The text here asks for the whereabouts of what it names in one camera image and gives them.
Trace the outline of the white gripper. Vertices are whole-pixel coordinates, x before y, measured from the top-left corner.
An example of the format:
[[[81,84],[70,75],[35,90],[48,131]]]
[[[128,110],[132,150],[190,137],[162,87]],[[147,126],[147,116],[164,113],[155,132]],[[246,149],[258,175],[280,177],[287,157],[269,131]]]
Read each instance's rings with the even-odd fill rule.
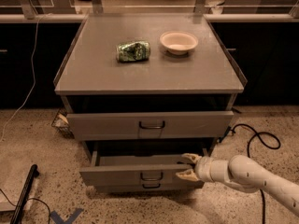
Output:
[[[204,182],[221,182],[229,180],[228,161],[215,160],[210,157],[202,157],[198,154],[184,153],[184,159],[189,160],[195,165],[194,170],[188,169],[177,172],[176,176],[180,179],[196,182],[199,179]]]

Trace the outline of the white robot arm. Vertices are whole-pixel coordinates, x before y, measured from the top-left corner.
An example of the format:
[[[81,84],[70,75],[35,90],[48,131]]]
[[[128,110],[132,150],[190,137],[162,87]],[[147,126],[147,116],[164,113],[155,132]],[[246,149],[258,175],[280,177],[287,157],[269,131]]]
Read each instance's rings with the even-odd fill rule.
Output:
[[[295,215],[299,216],[299,186],[275,175],[258,162],[243,155],[235,155],[230,160],[215,160],[193,153],[182,155],[193,167],[177,172],[176,176],[192,182],[219,182],[245,193],[265,191]]]

